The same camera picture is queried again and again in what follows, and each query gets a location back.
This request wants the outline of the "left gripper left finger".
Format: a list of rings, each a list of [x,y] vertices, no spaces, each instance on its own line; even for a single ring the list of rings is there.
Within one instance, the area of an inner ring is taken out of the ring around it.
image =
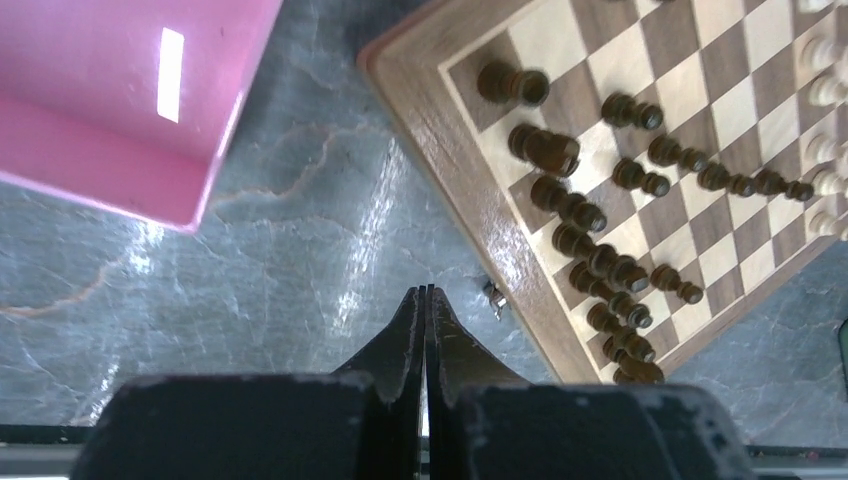
[[[409,289],[389,323],[333,372],[333,479],[419,477],[426,288]]]

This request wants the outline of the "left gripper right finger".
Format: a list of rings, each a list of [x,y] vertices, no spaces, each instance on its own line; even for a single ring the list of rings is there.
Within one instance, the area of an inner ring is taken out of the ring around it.
[[[430,477],[463,479],[466,448],[459,404],[464,392],[530,382],[483,346],[461,324],[444,290],[432,284],[426,290],[425,370]]]

